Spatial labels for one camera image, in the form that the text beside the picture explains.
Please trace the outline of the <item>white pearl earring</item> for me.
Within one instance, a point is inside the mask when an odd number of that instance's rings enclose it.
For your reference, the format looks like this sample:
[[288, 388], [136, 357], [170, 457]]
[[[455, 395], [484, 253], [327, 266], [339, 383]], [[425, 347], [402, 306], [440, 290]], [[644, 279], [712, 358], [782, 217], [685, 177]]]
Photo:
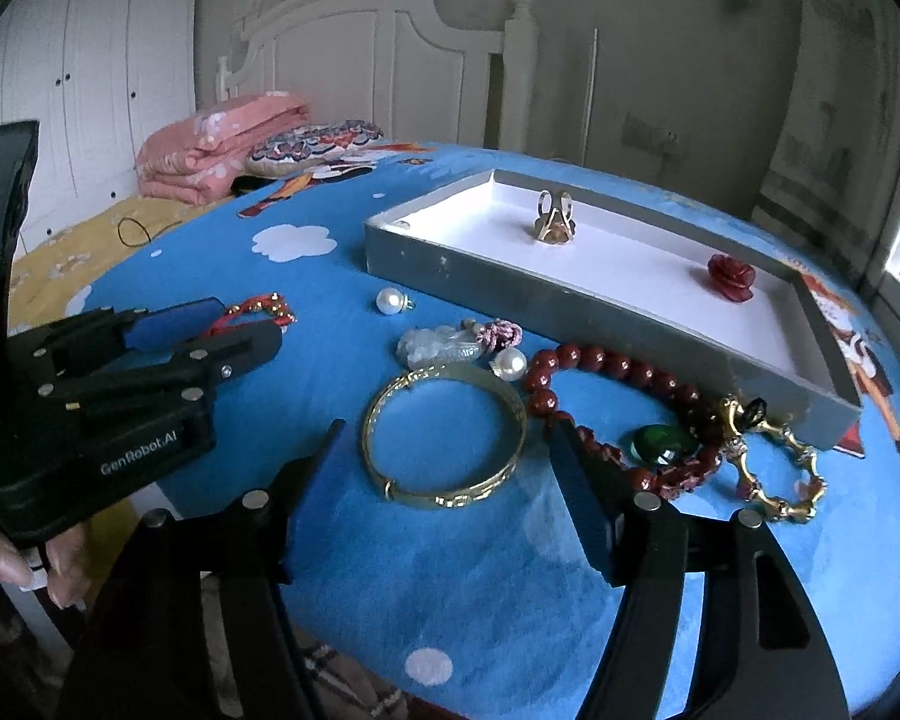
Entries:
[[375, 296], [375, 305], [379, 309], [380, 314], [384, 316], [397, 316], [416, 307], [409, 294], [395, 288], [395, 286], [385, 286], [385, 288], [380, 289], [377, 296]]

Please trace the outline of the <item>white jade pendant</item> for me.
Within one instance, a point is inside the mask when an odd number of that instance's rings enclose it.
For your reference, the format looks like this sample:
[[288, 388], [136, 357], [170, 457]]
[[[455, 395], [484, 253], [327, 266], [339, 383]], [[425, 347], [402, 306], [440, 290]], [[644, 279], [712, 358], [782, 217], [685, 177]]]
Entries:
[[465, 320], [460, 327], [439, 325], [406, 330], [398, 340], [397, 358], [406, 369], [416, 371], [452, 362], [476, 362], [484, 356], [514, 348], [521, 340], [523, 328], [510, 320], [486, 323]]

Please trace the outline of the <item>gold bangle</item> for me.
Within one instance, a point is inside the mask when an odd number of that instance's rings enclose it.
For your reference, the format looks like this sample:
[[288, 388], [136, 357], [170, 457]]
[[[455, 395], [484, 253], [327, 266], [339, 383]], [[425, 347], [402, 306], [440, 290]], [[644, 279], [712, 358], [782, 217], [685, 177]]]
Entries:
[[527, 437], [513, 385], [479, 367], [437, 364], [403, 372], [375, 395], [359, 447], [383, 500], [454, 511], [510, 481]]

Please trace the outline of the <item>gold ring cluster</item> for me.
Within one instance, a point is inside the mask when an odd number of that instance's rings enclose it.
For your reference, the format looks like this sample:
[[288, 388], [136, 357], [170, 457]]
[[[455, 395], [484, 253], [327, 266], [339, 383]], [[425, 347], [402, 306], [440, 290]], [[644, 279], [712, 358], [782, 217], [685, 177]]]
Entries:
[[560, 192], [553, 195], [541, 190], [538, 195], [538, 216], [533, 224], [533, 238], [548, 245], [564, 245], [575, 236], [572, 215], [572, 195]]

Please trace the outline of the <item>grey white jewelry tray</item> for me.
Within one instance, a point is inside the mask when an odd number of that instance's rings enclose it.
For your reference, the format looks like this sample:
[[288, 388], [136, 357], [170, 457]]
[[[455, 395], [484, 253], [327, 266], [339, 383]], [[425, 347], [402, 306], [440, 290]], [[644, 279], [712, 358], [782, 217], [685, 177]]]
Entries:
[[[568, 244], [533, 238], [541, 190], [572, 195]], [[756, 268], [749, 301], [713, 288], [713, 254]], [[762, 398], [772, 419], [821, 449], [862, 414], [802, 273], [609, 193], [478, 172], [370, 216], [365, 261], [375, 277], [551, 340], [600, 344], [707, 394]]]

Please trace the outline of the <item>yellow floral bed sheet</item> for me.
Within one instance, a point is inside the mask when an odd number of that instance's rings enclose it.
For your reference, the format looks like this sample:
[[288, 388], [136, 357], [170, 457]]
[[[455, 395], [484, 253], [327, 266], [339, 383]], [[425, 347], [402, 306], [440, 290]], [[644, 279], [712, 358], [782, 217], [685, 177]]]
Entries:
[[146, 245], [214, 210], [176, 200], [130, 197], [90, 220], [66, 227], [13, 263], [9, 333], [77, 314], [91, 284]]

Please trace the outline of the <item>folded pink blanket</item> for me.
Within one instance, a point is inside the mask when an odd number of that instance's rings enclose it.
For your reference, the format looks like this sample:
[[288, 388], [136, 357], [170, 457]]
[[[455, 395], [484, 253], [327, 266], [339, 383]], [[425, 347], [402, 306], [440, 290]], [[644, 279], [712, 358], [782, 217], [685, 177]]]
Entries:
[[308, 122], [304, 99], [287, 91], [238, 96], [153, 133], [136, 154], [142, 197], [203, 206], [227, 197], [247, 156], [272, 135]]

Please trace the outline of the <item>patterned round cushion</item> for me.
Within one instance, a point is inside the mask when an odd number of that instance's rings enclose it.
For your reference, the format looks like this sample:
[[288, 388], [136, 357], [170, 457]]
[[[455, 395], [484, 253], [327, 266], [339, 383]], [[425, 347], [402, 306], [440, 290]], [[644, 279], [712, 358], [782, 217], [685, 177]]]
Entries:
[[361, 119], [301, 125], [255, 146], [245, 160], [245, 172], [258, 177], [287, 176], [297, 167], [338, 158], [382, 140], [383, 130]]

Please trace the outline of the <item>blue cartoon bed cover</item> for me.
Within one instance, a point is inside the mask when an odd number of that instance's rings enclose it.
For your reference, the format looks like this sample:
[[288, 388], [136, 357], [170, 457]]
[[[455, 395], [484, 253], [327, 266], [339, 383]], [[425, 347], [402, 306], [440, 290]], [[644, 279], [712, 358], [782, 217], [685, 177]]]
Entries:
[[[754, 224], [629, 179], [482, 149], [390, 154], [367, 174], [318, 182], [258, 216], [245, 200], [224, 203], [114, 266], [82, 294], [86, 309], [276, 291], [295, 312], [278, 357], [222, 388], [214, 450], [167, 476], [160, 494], [180, 514], [209, 514], [271, 479], [333, 419], [361, 421], [398, 374], [401, 333], [464, 316], [429, 296], [406, 314], [380, 314], [365, 222], [489, 169], [608, 193], [811, 278], [841, 333], [842, 359], [881, 388], [863, 402], [862, 455], [821, 455], [818, 515], [774, 533], [823, 624], [848, 703], [870, 706], [900, 673], [900, 360], [841, 278]], [[390, 504], [351, 457], [302, 515], [317, 536], [294, 557], [286, 601], [304, 631], [464, 717], [567, 718], [580, 707], [619, 592], [585, 559], [538, 436], [498, 493], [461, 511]]]

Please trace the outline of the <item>white wardrobe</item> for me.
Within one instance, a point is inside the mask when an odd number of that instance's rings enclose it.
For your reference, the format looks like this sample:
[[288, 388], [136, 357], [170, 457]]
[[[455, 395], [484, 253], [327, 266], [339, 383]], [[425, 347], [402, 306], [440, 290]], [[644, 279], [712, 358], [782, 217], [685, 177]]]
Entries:
[[27, 254], [137, 190], [149, 135], [196, 107], [196, 0], [13, 0], [0, 16], [0, 124], [34, 121]]

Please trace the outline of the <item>white wooden headboard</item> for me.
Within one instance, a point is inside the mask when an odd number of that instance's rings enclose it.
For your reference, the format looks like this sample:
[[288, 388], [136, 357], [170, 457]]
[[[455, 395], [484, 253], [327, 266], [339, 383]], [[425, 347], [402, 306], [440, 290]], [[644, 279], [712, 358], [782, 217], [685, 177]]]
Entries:
[[436, 0], [286, 0], [251, 20], [219, 101], [265, 91], [305, 99], [317, 124], [365, 119], [395, 140], [523, 153], [538, 63], [533, 0], [499, 29], [453, 28]]

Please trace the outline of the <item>red rose ornament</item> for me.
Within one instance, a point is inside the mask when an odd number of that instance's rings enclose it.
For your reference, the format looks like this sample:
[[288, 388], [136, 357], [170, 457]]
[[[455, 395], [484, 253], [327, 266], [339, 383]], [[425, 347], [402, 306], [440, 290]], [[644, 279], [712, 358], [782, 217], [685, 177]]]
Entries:
[[718, 293], [731, 302], [746, 302], [752, 298], [756, 268], [735, 257], [713, 254], [707, 262], [710, 282]]

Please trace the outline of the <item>grey patterned curtain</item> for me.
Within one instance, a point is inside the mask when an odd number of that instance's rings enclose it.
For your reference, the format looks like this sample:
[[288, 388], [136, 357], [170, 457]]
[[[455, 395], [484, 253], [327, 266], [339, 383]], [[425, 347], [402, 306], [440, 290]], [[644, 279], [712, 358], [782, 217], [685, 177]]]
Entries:
[[862, 294], [900, 233], [900, 8], [802, 0], [787, 114], [752, 221]]

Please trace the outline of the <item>thin metal pole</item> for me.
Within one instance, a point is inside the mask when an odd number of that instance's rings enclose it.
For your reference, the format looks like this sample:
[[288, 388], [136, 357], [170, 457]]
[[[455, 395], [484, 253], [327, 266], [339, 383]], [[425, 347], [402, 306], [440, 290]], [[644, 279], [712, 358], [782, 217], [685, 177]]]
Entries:
[[590, 132], [592, 132], [593, 106], [595, 105], [596, 80], [598, 80], [598, 60], [600, 60], [600, 28], [592, 29], [590, 41], [589, 65], [587, 65], [587, 84], [583, 94], [582, 125], [580, 126], [580, 164], [587, 162], [589, 154]]

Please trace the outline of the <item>wall power socket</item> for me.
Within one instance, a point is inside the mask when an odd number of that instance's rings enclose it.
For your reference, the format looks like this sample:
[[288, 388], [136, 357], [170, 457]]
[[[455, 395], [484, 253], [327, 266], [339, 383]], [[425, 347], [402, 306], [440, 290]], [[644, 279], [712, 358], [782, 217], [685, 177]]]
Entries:
[[621, 125], [621, 145], [658, 158], [679, 158], [681, 138], [671, 128], [652, 125], [628, 112]]

